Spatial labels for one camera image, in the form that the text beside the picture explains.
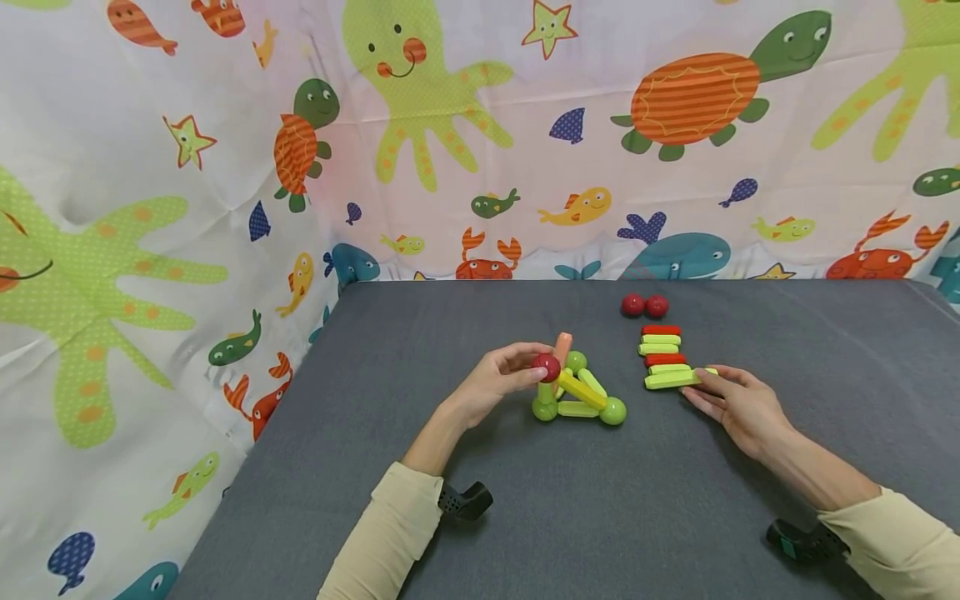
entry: beige sleeve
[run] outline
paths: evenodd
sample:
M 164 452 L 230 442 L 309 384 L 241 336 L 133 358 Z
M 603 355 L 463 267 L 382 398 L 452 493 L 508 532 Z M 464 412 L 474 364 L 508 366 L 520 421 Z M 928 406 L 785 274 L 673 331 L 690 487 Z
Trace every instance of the beige sleeve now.
M 906 496 L 883 489 L 819 517 L 850 547 L 853 570 L 886 600 L 960 598 L 960 537 Z
M 333 562 L 317 600 L 394 600 L 440 523 L 444 480 L 393 463 Z

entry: red ball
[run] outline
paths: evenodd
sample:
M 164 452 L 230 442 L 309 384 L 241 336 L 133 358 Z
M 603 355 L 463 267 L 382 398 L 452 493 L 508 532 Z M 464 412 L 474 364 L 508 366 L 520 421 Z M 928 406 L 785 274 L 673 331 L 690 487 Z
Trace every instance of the red ball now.
M 538 354 L 530 363 L 531 369 L 543 367 L 546 369 L 546 377 L 540 380 L 540 383 L 553 383 L 560 376 L 560 361 L 553 354 Z
M 670 302 L 663 296 L 651 296 L 647 299 L 647 315 L 651 319 L 662 319 L 670 310 Z
M 634 319 L 643 314 L 643 296 L 640 294 L 627 294 L 620 302 L 620 312 L 627 317 Z

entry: hand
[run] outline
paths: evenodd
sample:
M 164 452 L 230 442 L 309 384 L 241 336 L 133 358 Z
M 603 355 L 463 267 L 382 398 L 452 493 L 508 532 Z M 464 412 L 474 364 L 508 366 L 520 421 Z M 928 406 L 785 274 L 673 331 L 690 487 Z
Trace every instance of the hand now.
M 534 342 L 517 342 L 484 354 L 460 387 L 444 401 L 444 406 L 470 429 L 480 424 L 493 407 L 510 392 L 538 383 L 546 369 L 530 369 L 538 354 L 553 348 Z
M 722 424 L 744 454 L 761 460 L 768 443 L 796 432 L 770 386 L 742 369 L 713 367 L 719 376 L 698 369 L 697 376 L 703 384 L 683 388 L 681 393 L 701 412 Z

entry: person's left hand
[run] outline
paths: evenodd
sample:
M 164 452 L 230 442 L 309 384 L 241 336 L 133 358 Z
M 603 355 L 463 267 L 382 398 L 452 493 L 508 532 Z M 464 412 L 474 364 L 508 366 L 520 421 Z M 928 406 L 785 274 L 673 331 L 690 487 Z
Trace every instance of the person's left hand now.
M 551 352 L 552 347 L 536 342 L 517 342 L 491 350 L 444 405 L 463 420 L 466 429 L 476 427 L 505 395 L 546 377 L 546 369 L 530 369 L 530 363 L 538 354 Z

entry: black clamp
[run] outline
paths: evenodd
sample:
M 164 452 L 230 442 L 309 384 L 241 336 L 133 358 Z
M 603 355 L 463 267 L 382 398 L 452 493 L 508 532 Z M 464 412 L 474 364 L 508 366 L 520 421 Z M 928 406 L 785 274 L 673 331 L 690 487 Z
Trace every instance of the black clamp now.
M 850 547 L 823 523 L 804 532 L 778 518 L 767 528 L 767 541 L 779 552 L 800 564 L 823 564 L 850 552 Z
M 479 481 L 464 493 L 457 492 L 444 482 L 444 487 L 440 490 L 440 499 L 437 500 L 437 506 L 445 514 L 466 521 L 475 521 L 480 518 L 491 504 L 493 504 L 493 494 Z

